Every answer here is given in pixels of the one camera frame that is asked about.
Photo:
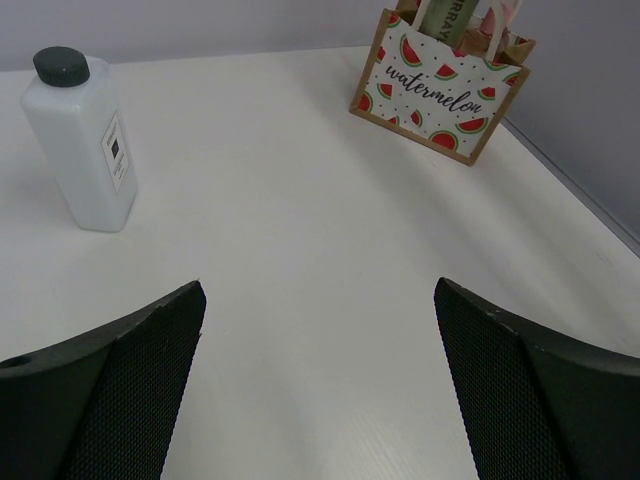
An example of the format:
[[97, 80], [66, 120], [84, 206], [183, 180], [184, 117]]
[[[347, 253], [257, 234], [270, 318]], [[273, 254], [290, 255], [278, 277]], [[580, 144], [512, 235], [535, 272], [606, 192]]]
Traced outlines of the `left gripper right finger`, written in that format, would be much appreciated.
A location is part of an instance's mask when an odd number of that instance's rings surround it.
[[636, 479], [639, 361], [440, 278], [436, 318], [481, 479]]

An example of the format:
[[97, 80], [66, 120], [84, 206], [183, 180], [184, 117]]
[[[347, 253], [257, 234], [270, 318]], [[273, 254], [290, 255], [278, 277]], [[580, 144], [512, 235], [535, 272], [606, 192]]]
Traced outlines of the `white bottle black cap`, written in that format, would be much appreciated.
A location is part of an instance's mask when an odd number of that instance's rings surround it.
[[138, 182], [109, 64], [66, 46], [33, 64], [21, 107], [76, 224], [121, 231]]

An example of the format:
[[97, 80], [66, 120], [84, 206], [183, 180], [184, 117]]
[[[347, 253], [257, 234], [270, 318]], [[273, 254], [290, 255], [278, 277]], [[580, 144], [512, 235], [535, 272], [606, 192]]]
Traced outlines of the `olive bottle beige cap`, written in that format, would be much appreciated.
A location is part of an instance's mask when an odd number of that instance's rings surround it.
[[478, 0], [429, 1], [418, 24], [418, 31], [450, 47], [456, 47], [478, 3]]

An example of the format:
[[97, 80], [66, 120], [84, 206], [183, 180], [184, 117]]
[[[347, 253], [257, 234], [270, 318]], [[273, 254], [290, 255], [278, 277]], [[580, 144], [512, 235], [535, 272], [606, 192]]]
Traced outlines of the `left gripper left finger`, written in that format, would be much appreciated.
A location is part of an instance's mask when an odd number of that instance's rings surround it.
[[203, 288], [192, 281], [2, 361], [2, 478], [160, 478], [205, 311]]

